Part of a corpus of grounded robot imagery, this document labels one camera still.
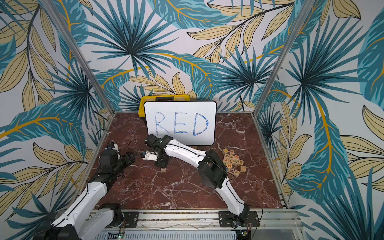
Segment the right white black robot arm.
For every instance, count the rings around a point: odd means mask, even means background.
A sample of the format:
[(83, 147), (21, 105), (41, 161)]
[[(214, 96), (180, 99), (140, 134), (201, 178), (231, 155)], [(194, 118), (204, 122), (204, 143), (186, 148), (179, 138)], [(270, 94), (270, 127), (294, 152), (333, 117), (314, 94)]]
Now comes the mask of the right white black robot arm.
[(151, 134), (145, 144), (153, 151), (143, 154), (148, 161), (155, 161), (155, 166), (166, 168), (169, 158), (182, 160), (195, 167), (203, 183), (216, 190), (226, 203), (230, 213), (230, 224), (233, 228), (245, 227), (249, 216), (249, 206), (239, 197), (230, 183), (227, 169), (214, 150), (200, 151), (184, 145), (174, 138), (165, 135), (158, 138)]

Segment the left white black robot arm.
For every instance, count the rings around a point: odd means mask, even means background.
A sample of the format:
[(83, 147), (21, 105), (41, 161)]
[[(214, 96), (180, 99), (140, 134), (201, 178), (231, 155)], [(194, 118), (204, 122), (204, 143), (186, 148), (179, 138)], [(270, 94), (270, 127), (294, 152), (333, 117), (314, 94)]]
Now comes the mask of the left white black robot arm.
[(100, 168), (73, 204), (46, 229), (39, 230), (34, 240), (93, 240), (105, 227), (121, 228), (127, 219), (120, 204), (104, 204), (88, 219), (96, 204), (109, 192), (124, 170), (135, 162), (135, 155), (121, 155), (117, 148), (105, 149)]

